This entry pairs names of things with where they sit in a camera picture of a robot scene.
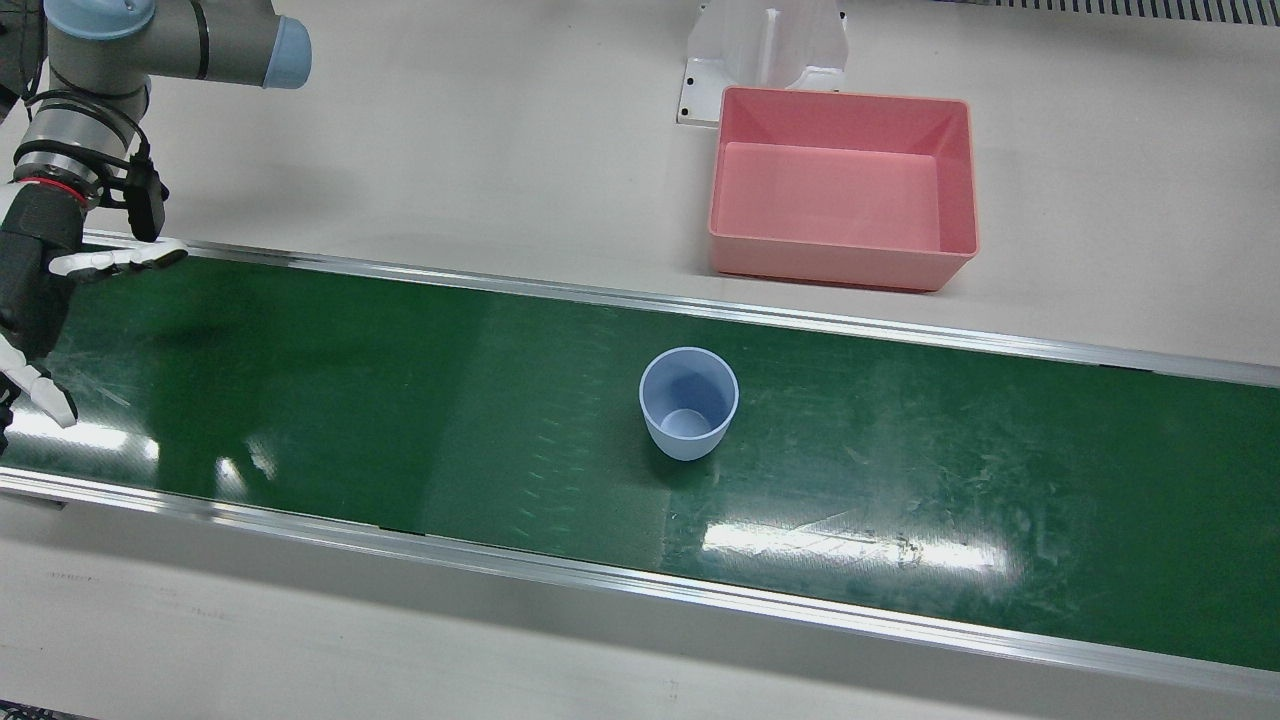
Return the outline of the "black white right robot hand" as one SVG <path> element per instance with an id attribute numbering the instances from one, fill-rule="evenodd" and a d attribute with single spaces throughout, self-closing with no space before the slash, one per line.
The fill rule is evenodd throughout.
<path id="1" fill-rule="evenodd" d="M 3 428 L 13 405 L 27 397 L 60 428 L 79 414 L 70 393 L 42 369 L 56 346 L 78 284 L 119 274 L 163 269 L 187 258 L 182 242 L 87 251 L 84 208 L 73 191 L 49 182 L 3 186 L 1 374 Z"/>

